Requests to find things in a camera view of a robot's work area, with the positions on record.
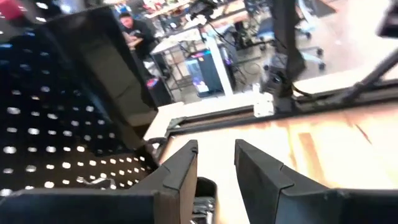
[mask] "metal frame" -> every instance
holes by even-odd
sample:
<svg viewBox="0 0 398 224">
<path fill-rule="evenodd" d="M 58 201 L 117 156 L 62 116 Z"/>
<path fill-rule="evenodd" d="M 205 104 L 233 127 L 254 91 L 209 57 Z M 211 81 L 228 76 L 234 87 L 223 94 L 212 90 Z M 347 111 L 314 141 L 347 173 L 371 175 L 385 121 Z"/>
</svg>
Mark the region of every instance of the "metal frame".
<svg viewBox="0 0 398 224">
<path fill-rule="evenodd" d="M 214 129 L 398 101 L 398 80 L 389 80 L 375 84 L 372 88 L 365 91 L 360 97 L 350 103 L 342 103 L 338 105 L 327 104 L 328 99 L 331 96 L 335 96 L 336 94 L 348 89 L 349 88 L 342 88 L 316 93 L 313 94 L 313 98 L 299 96 L 297 97 L 296 102 L 300 105 L 300 111 L 294 111 L 292 113 L 255 117 L 254 107 L 253 105 L 250 105 L 196 116 L 174 118 L 170 121 L 165 136 L 160 138 L 162 139 L 162 142 L 160 142 L 158 149 L 153 152 L 153 155 L 155 160 L 159 161 L 163 155 L 164 149 L 167 147 L 169 139 L 176 135 L 211 131 Z"/>
</svg>

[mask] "pegboard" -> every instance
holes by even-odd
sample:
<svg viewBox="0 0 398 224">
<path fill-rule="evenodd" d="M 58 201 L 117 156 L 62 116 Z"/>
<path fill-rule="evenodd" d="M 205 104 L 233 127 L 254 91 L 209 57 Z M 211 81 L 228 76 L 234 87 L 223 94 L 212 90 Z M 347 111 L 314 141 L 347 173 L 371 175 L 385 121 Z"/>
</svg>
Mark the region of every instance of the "pegboard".
<svg viewBox="0 0 398 224">
<path fill-rule="evenodd" d="M 128 189 L 156 166 L 75 80 L 65 57 L 33 27 L 0 43 L 0 197 L 33 188 Z"/>
</svg>

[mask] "white desk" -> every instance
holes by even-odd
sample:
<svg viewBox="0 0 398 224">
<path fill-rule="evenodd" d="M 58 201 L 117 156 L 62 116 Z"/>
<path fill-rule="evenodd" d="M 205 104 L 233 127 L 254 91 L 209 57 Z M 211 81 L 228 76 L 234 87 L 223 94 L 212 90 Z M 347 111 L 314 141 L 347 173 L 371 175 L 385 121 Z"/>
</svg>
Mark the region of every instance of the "white desk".
<svg viewBox="0 0 398 224">
<path fill-rule="evenodd" d="M 370 71 L 371 68 L 358 68 L 295 85 L 310 93 L 344 88 Z M 397 69 L 384 77 L 394 78 L 398 78 Z M 243 93 L 160 107 L 144 139 L 163 136 L 172 118 L 246 106 L 255 100 L 253 93 Z M 397 143 L 395 137 L 389 136 L 395 136 L 397 126 L 398 103 L 237 126 L 176 136 L 170 140 L 161 162 L 190 139 L 197 139 L 198 176 L 211 179 L 218 186 L 217 223 L 248 224 L 233 164 L 235 139 L 248 141 L 327 187 L 398 189 Z"/>
</svg>

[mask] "floor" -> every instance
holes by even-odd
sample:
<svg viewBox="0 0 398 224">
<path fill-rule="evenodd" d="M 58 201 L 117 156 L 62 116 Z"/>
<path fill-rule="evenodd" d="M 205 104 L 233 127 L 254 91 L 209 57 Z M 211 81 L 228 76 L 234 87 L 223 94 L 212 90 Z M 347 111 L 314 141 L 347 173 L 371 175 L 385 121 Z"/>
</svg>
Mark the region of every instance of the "floor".
<svg viewBox="0 0 398 224">
<path fill-rule="evenodd" d="M 373 0 L 325 0 L 325 2 L 334 7 L 337 13 L 322 17 L 317 29 L 312 33 L 312 38 L 310 40 L 305 37 L 298 38 L 297 44 L 299 48 L 321 47 L 324 50 L 326 69 L 319 71 L 317 64 L 307 63 L 307 69 L 298 78 L 299 80 L 351 70 L 363 65 L 377 65 L 398 46 L 397 40 L 377 36 L 377 29 L 390 3 L 389 0 L 378 1 L 377 4 Z M 256 83 L 263 73 L 262 66 L 270 55 L 272 47 L 265 52 L 260 51 L 259 47 L 239 52 L 239 57 L 245 60 L 254 57 L 261 59 L 241 65 L 247 81 L 244 85 L 238 84 L 237 92 L 251 89 L 251 84 Z M 183 59 L 182 54 L 178 52 L 175 53 L 175 57 L 177 61 Z M 188 74 L 183 63 L 179 64 L 179 68 L 184 75 Z M 176 78 L 180 78 L 176 69 L 174 74 Z M 176 101 L 193 103 L 203 100 L 197 97 L 193 86 L 183 88 L 181 91 L 174 90 L 172 93 Z"/>
</svg>

